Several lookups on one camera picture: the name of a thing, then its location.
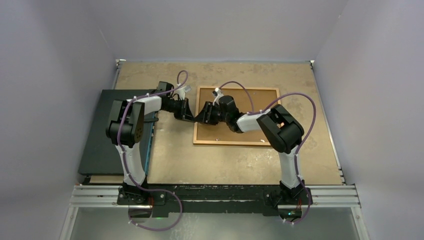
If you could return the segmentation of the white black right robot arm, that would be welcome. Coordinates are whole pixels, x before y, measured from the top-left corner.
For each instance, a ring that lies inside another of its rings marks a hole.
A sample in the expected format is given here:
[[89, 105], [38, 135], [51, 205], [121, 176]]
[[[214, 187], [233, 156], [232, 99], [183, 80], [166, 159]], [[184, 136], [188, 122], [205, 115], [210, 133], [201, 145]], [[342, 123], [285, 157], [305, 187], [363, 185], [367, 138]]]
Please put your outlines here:
[[278, 152], [282, 200], [292, 204], [300, 198], [305, 183], [300, 175], [298, 154], [305, 131], [282, 105], [276, 104], [259, 114], [248, 114], [238, 109], [232, 96], [224, 95], [218, 103], [207, 101], [194, 121], [207, 125], [223, 122], [238, 134], [261, 130], [271, 147]]

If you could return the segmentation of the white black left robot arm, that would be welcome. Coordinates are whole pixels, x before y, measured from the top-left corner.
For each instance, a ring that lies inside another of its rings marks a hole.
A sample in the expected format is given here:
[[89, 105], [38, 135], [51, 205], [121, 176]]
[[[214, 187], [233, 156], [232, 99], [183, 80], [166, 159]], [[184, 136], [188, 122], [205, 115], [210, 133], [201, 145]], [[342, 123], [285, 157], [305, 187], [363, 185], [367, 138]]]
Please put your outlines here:
[[153, 93], [127, 100], [117, 99], [112, 103], [105, 133], [118, 150], [124, 170], [121, 194], [129, 195], [138, 205], [146, 203], [149, 199], [146, 173], [140, 154], [145, 116], [166, 111], [172, 113], [177, 120], [193, 122], [194, 116], [185, 96], [190, 90], [189, 85], [179, 83], [174, 87], [161, 81]]

